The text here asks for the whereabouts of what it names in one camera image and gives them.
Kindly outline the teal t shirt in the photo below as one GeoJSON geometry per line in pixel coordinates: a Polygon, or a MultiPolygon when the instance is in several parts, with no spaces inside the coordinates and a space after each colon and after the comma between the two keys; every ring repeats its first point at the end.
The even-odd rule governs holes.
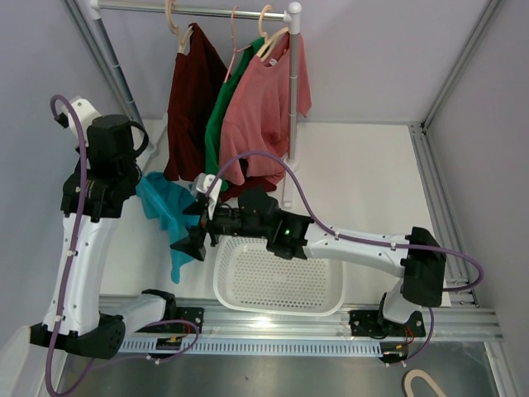
{"type": "Polygon", "coordinates": [[[168,181],[161,172],[143,175],[136,186],[136,195],[141,200],[145,217],[157,219],[160,222],[160,230],[168,234],[170,277],[175,284],[178,284],[181,268],[193,258],[170,246],[187,237],[190,227],[198,223],[198,216],[183,214],[184,209],[193,203],[194,198],[189,189],[168,181]]]}

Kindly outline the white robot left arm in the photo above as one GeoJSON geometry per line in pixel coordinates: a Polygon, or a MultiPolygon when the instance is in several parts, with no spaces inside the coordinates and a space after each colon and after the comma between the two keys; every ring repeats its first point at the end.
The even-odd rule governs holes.
{"type": "Polygon", "coordinates": [[[157,289],[142,291],[110,314],[99,310],[112,235],[141,180],[136,159],[149,138],[134,146],[132,130],[139,127],[123,115],[99,116],[88,126],[88,158],[78,161],[63,185],[60,272],[48,313],[30,328],[34,345],[107,360],[128,334],[153,326],[168,332],[178,322],[174,295],[157,289]]]}

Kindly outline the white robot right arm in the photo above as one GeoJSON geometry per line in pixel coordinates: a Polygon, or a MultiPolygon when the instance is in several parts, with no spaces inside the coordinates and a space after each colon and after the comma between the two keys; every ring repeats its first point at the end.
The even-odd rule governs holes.
{"type": "Polygon", "coordinates": [[[198,261],[206,258],[207,238],[215,246],[220,237],[253,237],[264,240],[267,251],[284,260],[342,261],[396,277],[376,314],[377,327],[385,334],[397,333],[418,309],[441,306],[446,254],[423,227],[396,235],[338,232],[319,225],[314,216],[283,210],[260,188],[243,192],[234,208],[219,203],[210,209],[200,193],[183,212],[198,216],[198,222],[171,247],[198,261]]]}

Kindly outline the dark red t shirt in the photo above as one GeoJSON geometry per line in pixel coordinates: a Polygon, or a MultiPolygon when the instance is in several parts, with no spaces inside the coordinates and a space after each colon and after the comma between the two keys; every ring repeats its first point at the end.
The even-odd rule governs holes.
{"type": "Polygon", "coordinates": [[[177,54],[168,106],[169,159],[164,177],[192,181],[205,173],[205,132],[226,66],[196,23],[188,52],[177,54]]]}

